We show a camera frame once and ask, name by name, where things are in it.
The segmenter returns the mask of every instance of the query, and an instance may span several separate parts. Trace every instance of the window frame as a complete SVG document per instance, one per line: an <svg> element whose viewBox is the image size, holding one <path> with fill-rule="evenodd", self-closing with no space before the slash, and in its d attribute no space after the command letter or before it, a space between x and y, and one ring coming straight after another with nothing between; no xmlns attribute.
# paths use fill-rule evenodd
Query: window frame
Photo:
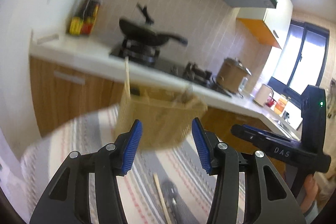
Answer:
<svg viewBox="0 0 336 224"><path fill-rule="evenodd" d="M290 97L289 101L292 102L296 107L300 108L300 105L301 105L300 94L298 94L296 91L292 90L289 87L289 85L290 85L291 81L293 80L295 70L296 70L296 68L299 64L299 61L300 61L301 57L302 57L301 54L302 54L303 44L305 43L305 39L307 37L307 32L310 31L310 32L319 34L321 36L324 36L326 38L323 62L322 62L321 70L320 70L320 73L319 73L319 77L318 77L317 82L315 84L317 86L319 86L321 84L321 80L322 80L323 73L324 73L325 66L326 66L328 49L329 49L330 32L329 32L329 30L327 30L325 28L322 28L320 26L316 26L316 25L311 24L309 22L299 22L299 21L291 20L290 24L303 28L303 35L302 35L300 50L299 50L298 56L296 58L294 68L292 70L291 76L289 77L289 80L288 80L287 84L284 84L284 83L280 82L279 80L275 79L272 76L270 78L270 80L268 81L268 85L275 92L277 92L279 94L284 94L285 96ZM290 32L288 32L288 34L287 34L286 42L285 42L285 45L283 46L283 49L285 49L285 47L288 43L289 37L290 37Z"/></svg>

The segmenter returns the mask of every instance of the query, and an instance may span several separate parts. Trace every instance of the wooden stick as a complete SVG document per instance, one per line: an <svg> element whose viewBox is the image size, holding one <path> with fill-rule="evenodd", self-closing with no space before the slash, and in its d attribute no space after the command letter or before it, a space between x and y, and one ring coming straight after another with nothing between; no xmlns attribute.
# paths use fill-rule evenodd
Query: wooden stick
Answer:
<svg viewBox="0 0 336 224"><path fill-rule="evenodd" d="M125 57L125 71L126 71L126 80L125 80L125 85L127 88L127 91L130 91L130 86L129 86L129 68L128 68L128 56Z"/></svg>
<svg viewBox="0 0 336 224"><path fill-rule="evenodd" d="M163 194L162 194L162 191L161 191L158 175L157 175L157 173L154 173L153 176L154 176L154 181L155 181L155 184L156 184L157 191L159 193L162 209L163 209L163 212L164 212L166 220L167 220L167 224L172 224L171 220L170 220L170 217L169 217L169 214L168 214L168 210L167 210L165 200L163 199Z"/></svg>

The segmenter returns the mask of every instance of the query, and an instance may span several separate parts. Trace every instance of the wooden chopstick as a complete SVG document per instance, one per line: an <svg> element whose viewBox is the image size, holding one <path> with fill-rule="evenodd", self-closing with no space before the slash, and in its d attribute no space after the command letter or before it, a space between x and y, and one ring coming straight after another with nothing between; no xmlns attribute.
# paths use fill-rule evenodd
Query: wooden chopstick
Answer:
<svg viewBox="0 0 336 224"><path fill-rule="evenodd" d="M156 188L157 188L157 192L159 193L160 202L161 202L162 209L163 209L163 212L164 212L166 220L167 220L167 224L172 224L171 220L170 220L170 217L169 217L169 214L168 214L168 210L167 210L165 200L163 199L163 194L162 194L162 191L161 191L160 182L159 182L159 178L158 178L157 173L154 173L153 177L154 177L155 185L156 185Z"/></svg>

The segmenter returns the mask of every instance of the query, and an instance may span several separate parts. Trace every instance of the red cup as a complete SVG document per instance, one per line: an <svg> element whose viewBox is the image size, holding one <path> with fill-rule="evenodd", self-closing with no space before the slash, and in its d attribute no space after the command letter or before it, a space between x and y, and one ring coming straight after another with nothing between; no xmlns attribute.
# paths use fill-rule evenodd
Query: red cup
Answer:
<svg viewBox="0 0 336 224"><path fill-rule="evenodd" d="M273 99L271 97L268 97L268 101L267 101L267 103L265 105L267 105L268 107L272 107L272 106L275 105L276 102L277 101L275 99Z"/></svg>

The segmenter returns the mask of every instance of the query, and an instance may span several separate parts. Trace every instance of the kettle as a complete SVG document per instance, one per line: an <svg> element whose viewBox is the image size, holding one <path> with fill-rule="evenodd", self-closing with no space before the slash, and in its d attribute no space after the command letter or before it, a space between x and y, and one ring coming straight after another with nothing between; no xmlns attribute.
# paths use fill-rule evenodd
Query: kettle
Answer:
<svg viewBox="0 0 336 224"><path fill-rule="evenodd" d="M268 103L271 100L268 99L270 94L272 94L271 95L272 99L274 96L274 90L270 86L262 84L256 96L254 97L253 101L260 106L264 106L264 104Z"/></svg>

